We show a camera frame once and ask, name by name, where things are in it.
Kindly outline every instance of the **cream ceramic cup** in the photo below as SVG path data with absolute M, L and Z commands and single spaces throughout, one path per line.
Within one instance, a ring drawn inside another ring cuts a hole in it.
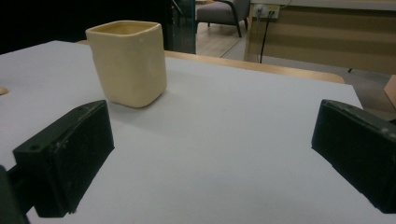
M 159 23 L 113 21 L 85 32 L 106 98 L 142 107 L 166 89 L 163 30 Z

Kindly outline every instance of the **floor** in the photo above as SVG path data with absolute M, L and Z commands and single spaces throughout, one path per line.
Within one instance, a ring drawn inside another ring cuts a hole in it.
M 242 38 L 238 37 L 236 29 L 232 26 L 212 24 L 210 27 L 207 27 L 200 23 L 198 29 L 199 31 L 196 36 L 197 54 L 244 61 L 246 45 L 246 32 L 244 29 L 242 29 Z M 234 43 L 233 41 L 220 41 L 226 38 L 233 38 L 235 41 Z M 251 55 L 248 57 L 248 60 L 255 63 L 257 62 L 257 56 Z M 273 57 L 263 57 L 262 62 L 339 75 L 344 78 L 346 84 L 353 86 L 361 100 L 364 110 L 375 114 L 381 119 L 396 119 L 396 109 L 384 92 L 384 88 L 391 74 L 361 70 L 352 70 L 348 73 L 349 68 L 298 62 Z

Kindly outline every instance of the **electrical outlet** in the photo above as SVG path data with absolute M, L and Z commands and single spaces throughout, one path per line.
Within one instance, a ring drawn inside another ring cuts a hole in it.
M 277 19 L 279 17 L 280 5 L 265 5 L 255 4 L 253 8 L 253 17 L 268 18 L 270 11 L 273 11 L 271 19 Z

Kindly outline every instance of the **gray chair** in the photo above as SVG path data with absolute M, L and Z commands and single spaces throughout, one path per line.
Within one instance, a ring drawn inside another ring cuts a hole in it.
M 239 37 L 242 37 L 239 22 L 244 21 L 248 29 L 249 7 L 250 0 L 215 0 L 215 3 L 199 7 L 196 10 L 195 33 L 199 22 L 207 22 L 207 26 L 210 23 L 234 25 Z

